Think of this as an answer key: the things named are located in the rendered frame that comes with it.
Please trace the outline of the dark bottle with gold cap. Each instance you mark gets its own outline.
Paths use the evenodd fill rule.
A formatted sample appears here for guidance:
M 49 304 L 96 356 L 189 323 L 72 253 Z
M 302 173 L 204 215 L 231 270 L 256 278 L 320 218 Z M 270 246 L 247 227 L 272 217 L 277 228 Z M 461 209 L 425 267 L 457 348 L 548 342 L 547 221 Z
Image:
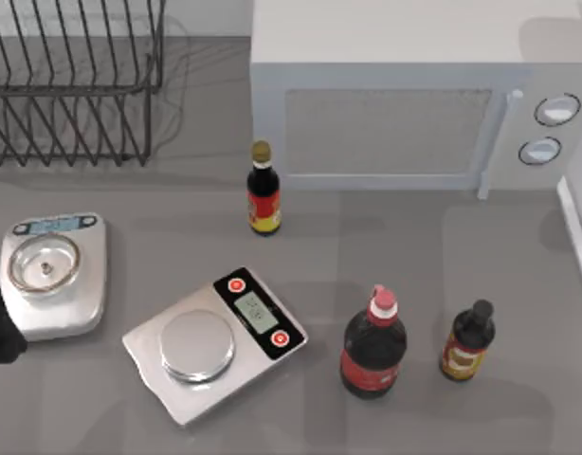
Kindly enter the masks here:
M 272 166 L 271 148 L 258 140 L 251 147 L 252 169 L 247 176 L 249 226 L 260 235 L 275 233 L 282 223 L 280 179 Z

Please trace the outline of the large dark bottle red cap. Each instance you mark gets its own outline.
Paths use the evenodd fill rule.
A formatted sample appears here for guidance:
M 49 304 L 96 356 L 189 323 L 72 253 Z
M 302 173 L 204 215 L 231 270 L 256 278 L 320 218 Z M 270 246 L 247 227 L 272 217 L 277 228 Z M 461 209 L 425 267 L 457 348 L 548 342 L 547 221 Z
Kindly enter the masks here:
M 353 395 L 372 400 L 393 387 L 408 348 L 408 333 L 399 318 L 394 293 L 377 284 L 365 309 L 346 325 L 339 373 Z

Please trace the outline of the silver scale with black panel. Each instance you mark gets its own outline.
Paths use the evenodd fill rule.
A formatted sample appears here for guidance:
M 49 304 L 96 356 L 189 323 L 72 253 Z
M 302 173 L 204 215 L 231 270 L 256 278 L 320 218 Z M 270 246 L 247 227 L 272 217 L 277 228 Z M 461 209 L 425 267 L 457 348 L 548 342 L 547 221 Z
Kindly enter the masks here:
M 145 387 L 182 427 L 307 341 L 292 313 L 247 267 L 205 284 L 122 338 Z

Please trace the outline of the pale microwave oven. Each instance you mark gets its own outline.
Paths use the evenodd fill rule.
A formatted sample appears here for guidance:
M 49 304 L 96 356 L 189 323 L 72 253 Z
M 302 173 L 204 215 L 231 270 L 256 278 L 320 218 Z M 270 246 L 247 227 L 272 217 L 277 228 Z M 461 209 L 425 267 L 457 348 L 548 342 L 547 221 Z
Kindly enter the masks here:
M 552 189 L 582 142 L 582 0 L 255 0 L 250 85 L 282 183 L 338 191 L 478 191 L 519 88 L 490 191 Z M 565 93 L 579 113 L 538 124 Z M 523 164 L 544 137 L 560 155 Z

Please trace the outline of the dark bottle with black cap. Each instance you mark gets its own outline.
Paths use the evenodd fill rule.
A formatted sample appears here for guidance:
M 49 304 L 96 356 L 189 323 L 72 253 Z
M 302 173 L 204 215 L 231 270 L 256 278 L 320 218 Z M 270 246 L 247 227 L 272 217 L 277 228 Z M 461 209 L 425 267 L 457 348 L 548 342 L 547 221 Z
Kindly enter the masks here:
M 493 314 L 492 302 L 477 300 L 453 319 L 439 360 L 443 375 L 458 382 L 475 376 L 496 335 Z

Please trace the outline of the silver scale with blue display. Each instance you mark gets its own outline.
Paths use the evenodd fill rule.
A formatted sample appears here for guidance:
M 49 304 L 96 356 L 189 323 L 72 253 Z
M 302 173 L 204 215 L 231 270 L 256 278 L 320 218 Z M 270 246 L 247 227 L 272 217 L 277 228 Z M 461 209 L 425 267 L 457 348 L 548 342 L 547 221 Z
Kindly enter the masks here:
M 95 212 L 29 218 L 5 233 L 0 287 L 29 342 L 86 334 L 105 307 L 107 230 Z

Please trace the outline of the microwave knob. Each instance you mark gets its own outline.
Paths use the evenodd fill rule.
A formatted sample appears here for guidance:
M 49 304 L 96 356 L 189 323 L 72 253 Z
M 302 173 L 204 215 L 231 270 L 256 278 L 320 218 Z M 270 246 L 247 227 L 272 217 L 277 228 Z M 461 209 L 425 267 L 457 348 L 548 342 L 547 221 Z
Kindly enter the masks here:
M 527 166 L 543 166 L 554 161 L 561 151 L 561 143 L 554 137 L 546 136 L 525 142 L 518 150 L 518 159 Z
M 535 109 L 534 117 L 540 125 L 556 127 L 570 122 L 580 109 L 580 99 L 576 95 L 565 93 L 542 100 Z

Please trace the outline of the white furniture edge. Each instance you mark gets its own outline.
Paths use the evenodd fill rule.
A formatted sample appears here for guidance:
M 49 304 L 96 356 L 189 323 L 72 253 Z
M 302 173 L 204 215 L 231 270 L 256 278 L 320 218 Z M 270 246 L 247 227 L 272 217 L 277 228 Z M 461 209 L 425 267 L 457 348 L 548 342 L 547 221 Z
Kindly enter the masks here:
M 562 177 L 556 187 L 564 222 L 582 278 L 582 223 L 569 183 Z

